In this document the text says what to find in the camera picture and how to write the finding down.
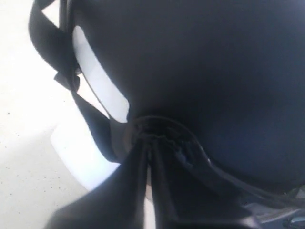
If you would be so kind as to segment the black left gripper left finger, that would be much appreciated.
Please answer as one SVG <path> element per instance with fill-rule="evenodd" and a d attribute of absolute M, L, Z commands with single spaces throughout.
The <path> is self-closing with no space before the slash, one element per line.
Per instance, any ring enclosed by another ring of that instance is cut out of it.
<path fill-rule="evenodd" d="M 147 183 L 146 143 L 139 140 L 96 189 L 57 210 L 48 229 L 142 229 Z"/>

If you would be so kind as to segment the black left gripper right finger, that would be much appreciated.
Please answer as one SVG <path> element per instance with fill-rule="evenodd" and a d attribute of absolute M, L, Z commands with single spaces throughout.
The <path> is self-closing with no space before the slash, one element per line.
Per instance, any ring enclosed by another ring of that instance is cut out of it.
<path fill-rule="evenodd" d="M 259 229 L 260 216 L 251 204 L 284 206 L 216 168 L 195 139 L 153 138 L 149 147 L 159 229 Z"/>

